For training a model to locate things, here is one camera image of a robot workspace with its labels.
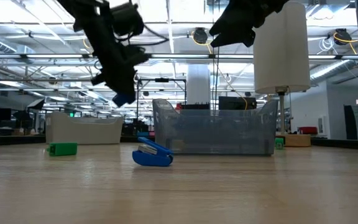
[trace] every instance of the blue stapler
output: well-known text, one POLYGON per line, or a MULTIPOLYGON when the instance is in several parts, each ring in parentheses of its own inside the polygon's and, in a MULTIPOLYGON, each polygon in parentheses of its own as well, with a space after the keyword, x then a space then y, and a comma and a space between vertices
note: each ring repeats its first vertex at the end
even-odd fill
POLYGON ((140 137, 138 140, 144 144, 132 152, 132 158, 137 164, 142 166, 166 167, 172 163, 173 157, 171 150, 144 137, 140 137))

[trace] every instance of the wooden table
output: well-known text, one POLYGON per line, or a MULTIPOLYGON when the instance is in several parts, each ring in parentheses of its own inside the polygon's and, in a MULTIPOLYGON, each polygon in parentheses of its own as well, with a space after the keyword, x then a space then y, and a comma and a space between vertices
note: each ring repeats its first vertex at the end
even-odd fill
POLYGON ((0 147, 0 223, 358 223, 358 151, 175 156, 141 167, 135 144, 0 147))

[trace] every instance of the red object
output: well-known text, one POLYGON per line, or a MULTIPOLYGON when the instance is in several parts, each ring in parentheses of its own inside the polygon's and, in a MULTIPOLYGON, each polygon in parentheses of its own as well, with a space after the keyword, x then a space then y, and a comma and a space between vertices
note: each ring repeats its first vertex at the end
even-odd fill
POLYGON ((177 107, 175 108, 175 110, 181 110, 182 107, 181 107, 181 103, 177 103, 177 107))
POLYGON ((317 127, 299 127, 300 134, 318 134, 317 127))

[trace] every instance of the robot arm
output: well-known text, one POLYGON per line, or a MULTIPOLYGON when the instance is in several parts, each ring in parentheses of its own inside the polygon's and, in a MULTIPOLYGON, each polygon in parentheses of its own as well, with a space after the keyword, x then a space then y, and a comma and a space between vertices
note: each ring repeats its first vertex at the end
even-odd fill
POLYGON ((84 30, 102 66, 92 85, 106 82, 117 95, 117 106, 135 101, 134 66, 146 62, 149 56, 142 47, 123 45, 114 34, 130 37, 143 32, 144 23, 137 6, 126 3, 110 9, 109 2, 90 0, 58 0, 74 18, 74 30, 84 30))
POLYGON ((279 13, 289 0, 230 0, 229 4, 209 30, 211 35, 219 34, 211 42, 212 47, 243 43, 254 44, 255 32, 264 24, 265 18, 273 12, 279 13))
MULTIPOLYGON (((92 78, 92 85, 106 82, 117 93, 112 100, 118 107, 134 102, 134 66, 146 62, 149 55, 145 54, 144 48, 123 45, 122 41, 143 33, 145 25, 137 12, 137 5, 129 1, 110 9, 107 0, 57 1, 75 18, 74 30, 84 30, 94 48, 93 55, 98 57, 102 66, 101 73, 92 78), (119 39, 116 35, 128 35, 128 38, 119 39)), ((209 31, 211 35, 219 34, 211 46, 244 43, 250 47, 255 39, 252 28, 263 25, 265 18, 274 11, 280 12, 287 1, 230 0, 209 31)))

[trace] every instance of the blue object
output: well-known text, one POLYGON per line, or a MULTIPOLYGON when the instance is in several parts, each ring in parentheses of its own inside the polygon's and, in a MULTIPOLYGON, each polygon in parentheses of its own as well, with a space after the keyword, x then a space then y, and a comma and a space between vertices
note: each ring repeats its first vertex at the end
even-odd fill
POLYGON ((125 94, 117 94, 112 101, 118 106, 121 107, 126 103, 133 103, 135 101, 134 97, 125 94))
POLYGON ((132 152, 133 160, 142 166, 160 166, 167 167, 172 161, 172 151, 167 149, 166 147, 160 146, 155 142, 148 140, 144 137, 139 137, 138 140, 142 143, 145 143, 149 149, 153 149, 155 154, 150 152, 144 152, 141 150, 136 150, 132 152))

